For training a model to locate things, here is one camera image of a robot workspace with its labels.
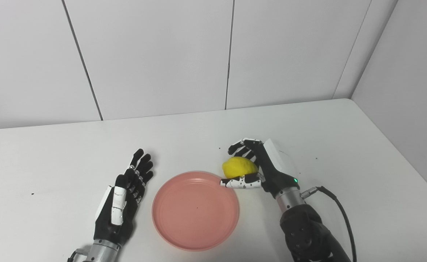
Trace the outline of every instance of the lemon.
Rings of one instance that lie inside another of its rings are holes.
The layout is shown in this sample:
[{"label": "lemon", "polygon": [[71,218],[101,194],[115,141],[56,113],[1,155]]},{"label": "lemon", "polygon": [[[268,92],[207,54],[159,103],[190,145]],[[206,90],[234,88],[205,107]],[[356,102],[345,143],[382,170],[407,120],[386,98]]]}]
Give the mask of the lemon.
[{"label": "lemon", "polygon": [[234,156],[222,164],[223,173],[227,178],[244,176],[257,172],[257,166],[247,158]]}]

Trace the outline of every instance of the robotic hand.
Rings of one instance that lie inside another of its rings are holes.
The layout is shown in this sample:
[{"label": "robotic hand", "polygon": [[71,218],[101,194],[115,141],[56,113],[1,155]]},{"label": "robotic hand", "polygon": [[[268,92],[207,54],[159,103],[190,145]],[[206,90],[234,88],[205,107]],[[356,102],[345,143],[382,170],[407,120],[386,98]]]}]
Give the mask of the robotic hand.
[{"label": "robotic hand", "polygon": [[220,184],[230,188],[258,188],[272,194],[282,211],[280,227],[285,242],[296,262],[350,262],[340,243],[322,223],[319,214],[304,199],[321,191],[336,201],[343,213],[350,234],[353,262],[356,262],[355,245],[348,217],[336,196],[323,186],[300,192],[298,180],[279,171],[280,156],[273,143],[256,139],[242,139],[228,148],[228,154],[252,160],[260,172],[243,177],[222,179]]},{"label": "robotic hand", "polygon": [[77,249],[68,262],[74,261],[76,254],[87,255],[86,262],[115,261],[134,231],[134,216],[153,176],[151,156],[143,155],[142,149],[136,151],[125,174],[117,176],[115,186],[107,188],[96,213],[94,243],[89,252]]}]

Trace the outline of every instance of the white wall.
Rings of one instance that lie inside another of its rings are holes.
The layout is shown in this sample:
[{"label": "white wall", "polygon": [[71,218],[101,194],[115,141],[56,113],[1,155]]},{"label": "white wall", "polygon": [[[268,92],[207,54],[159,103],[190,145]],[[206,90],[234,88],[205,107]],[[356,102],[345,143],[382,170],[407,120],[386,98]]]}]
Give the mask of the white wall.
[{"label": "white wall", "polygon": [[236,0],[227,108],[348,98],[393,3]]},{"label": "white wall", "polygon": [[225,108],[232,0],[67,0],[104,119]]},{"label": "white wall", "polygon": [[[349,97],[394,2],[66,0],[104,119]],[[62,3],[0,0],[0,128],[98,119]]]},{"label": "white wall", "polygon": [[427,1],[398,2],[352,99],[427,181]]},{"label": "white wall", "polygon": [[0,0],[0,128],[99,120],[60,1]]}]

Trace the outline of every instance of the table surface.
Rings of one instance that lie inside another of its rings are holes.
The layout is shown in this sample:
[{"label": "table surface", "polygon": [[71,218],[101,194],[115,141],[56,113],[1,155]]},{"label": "table surface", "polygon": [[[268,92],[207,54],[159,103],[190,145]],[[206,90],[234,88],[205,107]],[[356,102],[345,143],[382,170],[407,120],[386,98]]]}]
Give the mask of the table surface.
[{"label": "table surface", "polygon": [[[134,151],[153,155],[155,176],[120,261],[292,261],[272,196],[236,190],[238,225],[202,252],[166,243],[152,202],[171,177],[222,174],[227,148],[243,137],[271,138],[303,189],[324,185],[346,209],[360,261],[427,261],[427,183],[351,100],[0,129],[0,261],[65,261],[90,244],[105,187]],[[350,254],[336,204],[307,199]]]}]

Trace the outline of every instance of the silver cylindrical wrist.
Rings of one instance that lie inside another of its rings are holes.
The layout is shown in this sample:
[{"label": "silver cylindrical wrist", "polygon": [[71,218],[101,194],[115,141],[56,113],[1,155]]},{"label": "silver cylindrical wrist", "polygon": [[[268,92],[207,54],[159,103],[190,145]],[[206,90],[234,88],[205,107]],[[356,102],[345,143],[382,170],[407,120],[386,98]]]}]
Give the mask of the silver cylindrical wrist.
[{"label": "silver cylindrical wrist", "polygon": [[300,196],[300,191],[297,187],[287,187],[281,190],[276,196],[276,201],[282,213],[288,209],[305,204],[304,199]]},{"label": "silver cylindrical wrist", "polygon": [[120,246],[103,239],[96,239],[87,255],[86,262],[114,262]]}]

